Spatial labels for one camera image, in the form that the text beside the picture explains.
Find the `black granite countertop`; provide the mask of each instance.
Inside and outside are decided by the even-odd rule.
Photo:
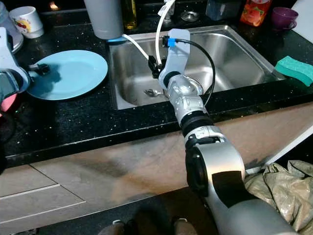
[[[153,13],[153,9],[157,7],[148,7],[152,9],[150,14],[139,15],[141,20],[138,28],[127,33],[156,30],[159,17]],[[186,9],[186,6],[180,7],[178,4],[176,12]],[[189,9],[203,11],[203,4],[194,8],[189,6]],[[108,46],[93,34],[84,10],[50,14],[45,19],[45,34],[37,39],[26,39],[16,54],[21,65],[72,49],[90,50],[107,58]],[[228,24],[273,65],[287,55],[313,64],[313,44],[295,32],[274,32],[269,22],[259,28],[233,22],[216,23],[203,13],[198,22],[184,23],[179,19],[179,14],[175,14],[169,28]],[[214,93],[207,109],[213,121],[219,122],[310,101],[313,101],[313,87],[306,87],[298,80],[289,78]],[[69,100],[45,101],[27,93],[20,94],[8,113],[14,117],[16,128],[14,130],[11,122],[0,118],[2,140],[14,130],[13,136],[1,144],[1,154],[7,160],[7,167],[179,130],[169,102],[125,110],[114,109],[109,74],[92,91]]]

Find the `orange container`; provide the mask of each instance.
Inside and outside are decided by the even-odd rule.
[[[246,0],[240,21],[252,26],[260,26],[268,12],[272,0]]]

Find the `stainless steel sink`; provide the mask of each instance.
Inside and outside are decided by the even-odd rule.
[[[191,40],[203,46],[216,67],[214,92],[256,85],[284,79],[274,73],[274,67],[227,25],[189,29]],[[132,37],[149,54],[155,56],[155,34],[136,34]],[[166,58],[167,48],[160,53]],[[144,90],[161,91],[157,79],[152,78],[147,60],[130,42],[110,44],[110,79],[113,101],[117,109],[164,102],[163,95],[149,97]],[[191,46],[185,75],[196,79],[206,91],[212,82],[208,59]]]

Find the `blue connector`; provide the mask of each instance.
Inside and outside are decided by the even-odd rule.
[[[176,38],[170,38],[169,36],[162,37],[162,45],[164,47],[174,47]]]
[[[175,38],[169,38],[167,45],[169,47],[174,47],[175,46]]]

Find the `pink object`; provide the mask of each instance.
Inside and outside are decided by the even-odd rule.
[[[10,107],[11,105],[13,104],[15,98],[16,98],[17,94],[13,94],[11,95],[10,97],[8,97],[7,99],[5,99],[2,104],[1,104],[1,110],[6,112]]]
[[[275,29],[289,30],[297,26],[298,13],[290,8],[274,7],[271,20]]]

